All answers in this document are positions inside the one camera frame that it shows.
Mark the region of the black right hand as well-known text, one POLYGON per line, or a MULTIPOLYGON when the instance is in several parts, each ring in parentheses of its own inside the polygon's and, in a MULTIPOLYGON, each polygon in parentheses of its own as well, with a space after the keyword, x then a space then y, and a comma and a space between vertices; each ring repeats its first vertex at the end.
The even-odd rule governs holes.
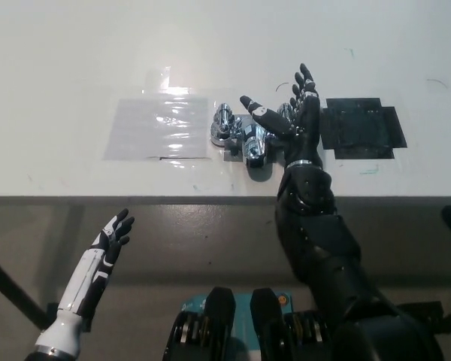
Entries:
POLYGON ((292 92, 294 96, 289 100, 291 120, 248 96, 241 96, 240 103, 260 126, 284 143, 286 166, 304 160, 321 168, 322 160, 317 150, 320 140, 320 99, 313 76, 304 63, 295 73, 292 92))

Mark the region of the white and black left hand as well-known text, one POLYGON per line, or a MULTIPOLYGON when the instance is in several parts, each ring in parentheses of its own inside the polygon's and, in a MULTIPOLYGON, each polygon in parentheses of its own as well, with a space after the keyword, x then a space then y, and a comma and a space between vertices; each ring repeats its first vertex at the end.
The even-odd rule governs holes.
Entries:
POLYGON ((56 320, 61 324, 90 320, 129 240, 134 217, 123 209, 103 227, 77 264, 59 302, 56 320))

